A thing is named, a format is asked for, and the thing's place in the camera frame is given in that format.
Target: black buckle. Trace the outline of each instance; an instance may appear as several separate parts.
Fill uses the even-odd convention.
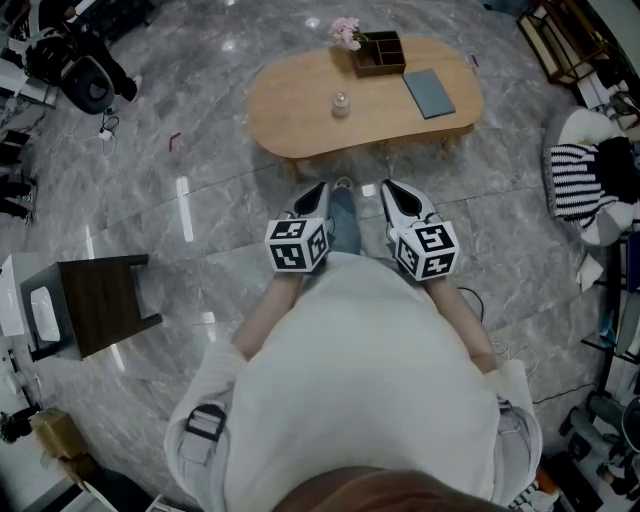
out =
[[[195,416],[197,413],[218,418],[218,426],[214,433],[207,430],[202,430],[201,428],[191,425],[192,421],[207,421],[206,418],[196,418]],[[189,414],[189,419],[187,420],[187,427],[185,428],[185,431],[217,443],[220,439],[220,436],[222,435],[226,423],[227,415],[219,406],[215,404],[203,404],[199,405],[193,411],[191,411],[191,414]]]

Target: flower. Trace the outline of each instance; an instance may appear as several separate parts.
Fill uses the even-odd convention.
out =
[[[360,41],[366,41],[366,37],[359,30],[358,18],[338,18],[331,24],[329,35],[333,43],[347,50],[359,50]]]

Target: wooden coffee table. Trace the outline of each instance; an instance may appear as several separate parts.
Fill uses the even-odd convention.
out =
[[[322,153],[400,137],[458,137],[482,114],[480,86],[464,58],[448,45],[402,38],[405,73],[433,69],[456,107],[424,119],[401,75],[358,78],[349,53],[338,48],[289,57],[265,68],[249,92],[249,129],[267,151],[292,163]],[[336,93],[351,99],[351,114],[331,113]]]

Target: white box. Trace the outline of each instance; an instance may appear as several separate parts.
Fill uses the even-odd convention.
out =
[[[416,281],[451,274],[459,253],[451,222],[421,224],[398,233],[396,260]]]
[[[276,272],[311,272],[329,252],[324,219],[271,220],[264,239]]]

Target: white sneaker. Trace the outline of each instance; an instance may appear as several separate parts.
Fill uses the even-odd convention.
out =
[[[138,101],[138,98],[140,97],[140,91],[142,90],[142,76],[140,75],[134,76],[133,81],[136,84],[136,95],[131,100],[131,103],[135,103],[136,101]]]

